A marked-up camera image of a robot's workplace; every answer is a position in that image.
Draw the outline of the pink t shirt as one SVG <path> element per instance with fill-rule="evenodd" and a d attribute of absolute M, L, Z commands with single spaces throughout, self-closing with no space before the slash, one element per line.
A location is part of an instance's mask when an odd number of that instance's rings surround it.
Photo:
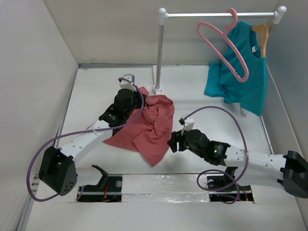
<path fill-rule="evenodd" d="M 171 138 L 175 106 L 165 95 L 149 95 L 145 87 L 141 87 L 140 91 L 146 96 L 142 113 L 133 123 L 103 142 L 113 147 L 139 152 L 145 161 L 154 167 L 169 149 L 167 141 Z"/>

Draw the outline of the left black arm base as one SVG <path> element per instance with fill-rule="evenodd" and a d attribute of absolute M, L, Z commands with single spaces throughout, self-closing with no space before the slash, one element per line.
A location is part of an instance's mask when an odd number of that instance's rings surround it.
<path fill-rule="evenodd" d="M 123 175 L 108 174 L 98 165 L 80 168 L 77 181 L 78 202 L 117 203 L 122 201 Z"/>

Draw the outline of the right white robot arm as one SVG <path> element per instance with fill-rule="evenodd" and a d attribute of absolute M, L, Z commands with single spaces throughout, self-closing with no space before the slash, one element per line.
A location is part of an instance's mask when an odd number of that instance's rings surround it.
<path fill-rule="evenodd" d="M 230 191 L 238 185 L 262 185 L 283 189 L 295 197 L 308 197 L 308 163 L 295 151 L 246 154 L 244 149 L 209 140 L 197 129 L 172 132 L 167 144 L 174 153 L 188 150 L 211 165 L 225 167 L 219 176 L 208 178 L 206 189 Z"/>

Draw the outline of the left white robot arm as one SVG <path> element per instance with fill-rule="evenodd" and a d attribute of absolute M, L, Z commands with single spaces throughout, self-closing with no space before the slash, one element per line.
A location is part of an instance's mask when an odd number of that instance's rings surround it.
<path fill-rule="evenodd" d="M 145 106 L 145 96 L 138 90 L 120 89 L 114 103 L 99 116 L 88 130 L 73 132 L 66 136 L 79 135 L 60 148 L 45 150 L 39 170 L 39 179 L 59 196 L 67 195 L 76 185 L 78 174 L 76 166 L 98 144 L 112 137 L 123 127 L 132 123 L 137 116 L 128 121 L 135 109 L 139 115 Z"/>

